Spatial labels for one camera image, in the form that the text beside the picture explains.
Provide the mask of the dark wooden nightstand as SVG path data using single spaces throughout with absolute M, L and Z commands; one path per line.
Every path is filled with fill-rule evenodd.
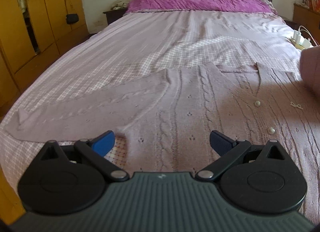
M 118 19 L 120 19 L 121 17 L 123 17 L 126 11 L 127 11 L 127 8 L 120 8 L 116 10 L 105 11 L 103 12 L 103 14 L 106 16 L 107 23 L 111 24 L 117 21 Z

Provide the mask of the yellow wooden wardrobe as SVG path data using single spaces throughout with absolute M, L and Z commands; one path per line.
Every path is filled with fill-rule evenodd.
M 67 14 L 78 14 L 76 24 Z M 1 121 L 42 73 L 89 37 L 82 0 L 1 0 Z

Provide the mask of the lilac knitted cardigan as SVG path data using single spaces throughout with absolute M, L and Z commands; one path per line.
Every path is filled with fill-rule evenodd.
M 125 140 L 120 165 L 129 173 L 202 169 L 217 159 L 212 130 L 254 144 L 278 140 L 308 183 L 302 213 L 319 222 L 319 99 L 295 72 L 210 62 L 74 95 L 39 83 L 1 124 L 1 164 L 16 186 L 47 140 L 70 144 L 107 130 Z

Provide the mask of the light wooden side cabinet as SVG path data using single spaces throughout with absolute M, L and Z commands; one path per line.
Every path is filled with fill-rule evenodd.
M 299 4 L 294 4 L 293 21 L 296 24 L 302 25 L 308 29 L 313 38 L 319 43 L 319 22 L 320 17 L 318 12 L 313 12 Z

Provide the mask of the magenta crinkled pillow cover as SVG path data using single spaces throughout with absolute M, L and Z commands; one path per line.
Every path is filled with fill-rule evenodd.
M 275 13 L 265 0 L 131 0 L 127 13 L 166 11 Z

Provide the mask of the white power strip with chargers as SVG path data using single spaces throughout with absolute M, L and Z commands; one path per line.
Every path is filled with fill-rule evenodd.
M 302 36 L 301 32 L 295 30 L 293 36 L 290 38 L 290 42 L 295 46 L 296 49 L 304 50 L 312 47 L 312 43 L 309 39 Z

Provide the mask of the beige clothes pile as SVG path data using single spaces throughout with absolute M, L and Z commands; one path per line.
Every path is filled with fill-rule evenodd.
M 111 10 L 126 9 L 132 0 L 116 0 L 111 4 Z

